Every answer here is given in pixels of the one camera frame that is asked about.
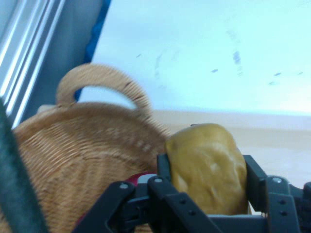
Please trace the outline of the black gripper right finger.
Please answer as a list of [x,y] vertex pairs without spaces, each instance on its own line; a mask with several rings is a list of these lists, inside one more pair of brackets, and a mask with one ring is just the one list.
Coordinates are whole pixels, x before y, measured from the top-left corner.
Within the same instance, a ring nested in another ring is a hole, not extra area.
[[268,176],[250,155],[247,168],[247,199],[253,209],[266,215],[269,233],[311,231],[311,183],[297,188],[280,176]]

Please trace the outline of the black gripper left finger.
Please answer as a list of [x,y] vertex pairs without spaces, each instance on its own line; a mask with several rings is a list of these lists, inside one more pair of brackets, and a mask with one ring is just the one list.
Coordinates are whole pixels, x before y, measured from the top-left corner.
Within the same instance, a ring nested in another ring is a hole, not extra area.
[[76,225],[75,233],[132,233],[149,224],[154,233],[219,233],[221,230],[186,193],[171,184],[166,154],[147,183],[113,182]]

